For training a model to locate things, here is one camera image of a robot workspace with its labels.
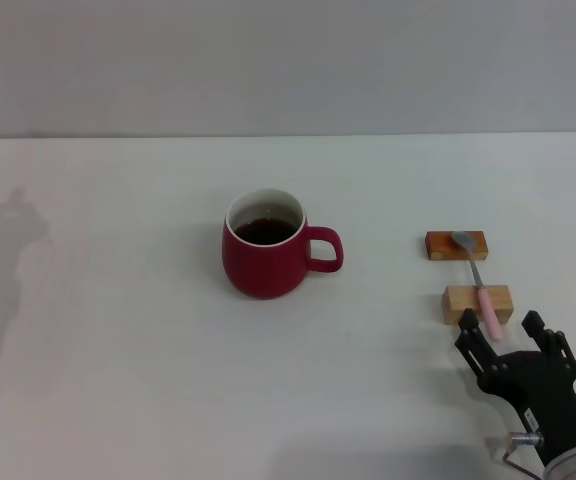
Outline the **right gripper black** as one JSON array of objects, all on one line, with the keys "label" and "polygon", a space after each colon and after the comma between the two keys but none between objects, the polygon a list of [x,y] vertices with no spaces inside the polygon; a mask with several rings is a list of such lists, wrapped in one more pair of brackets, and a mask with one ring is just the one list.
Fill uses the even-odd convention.
[{"label": "right gripper black", "polygon": [[566,335],[547,328],[537,311],[530,310],[521,325],[540,351],[498,355],[467,308],[458,322],[455,346],[477,385],[506,400],[525,429],[541,435],[536,451],[547,466],[576,448],[576,358]]}]

